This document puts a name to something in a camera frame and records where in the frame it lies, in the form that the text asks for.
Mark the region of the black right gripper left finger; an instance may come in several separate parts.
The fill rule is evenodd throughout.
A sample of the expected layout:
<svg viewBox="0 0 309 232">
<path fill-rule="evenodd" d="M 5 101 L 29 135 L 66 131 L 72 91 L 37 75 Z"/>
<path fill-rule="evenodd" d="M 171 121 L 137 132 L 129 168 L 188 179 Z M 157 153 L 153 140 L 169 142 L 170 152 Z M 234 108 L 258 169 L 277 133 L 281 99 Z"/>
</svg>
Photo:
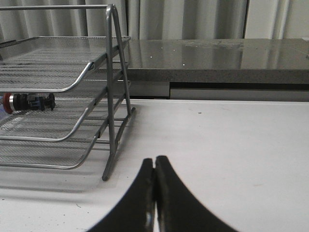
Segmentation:
<svg viewBox="0 0 309 232">
<path fill-rule="evenodd" d="M 153 160 L 144 159 L 136 178 L 121 200 L 90 230 L 92 232 L 152 232 L 155 216 L 154 171 Z"/>
</svg>

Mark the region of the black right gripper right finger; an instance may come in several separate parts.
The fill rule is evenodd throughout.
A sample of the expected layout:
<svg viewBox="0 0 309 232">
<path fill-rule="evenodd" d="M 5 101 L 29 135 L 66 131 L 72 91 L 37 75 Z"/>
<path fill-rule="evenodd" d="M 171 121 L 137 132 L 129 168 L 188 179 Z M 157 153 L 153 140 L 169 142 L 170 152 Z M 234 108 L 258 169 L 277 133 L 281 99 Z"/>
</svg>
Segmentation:
<svg viewBox="0 0 309 232">
<path fill-rule="evenodd" d="M 158 224 L 161 232 L 234 232 L 185 186 L 166 156 L 155 161 Z"/>
</svg>

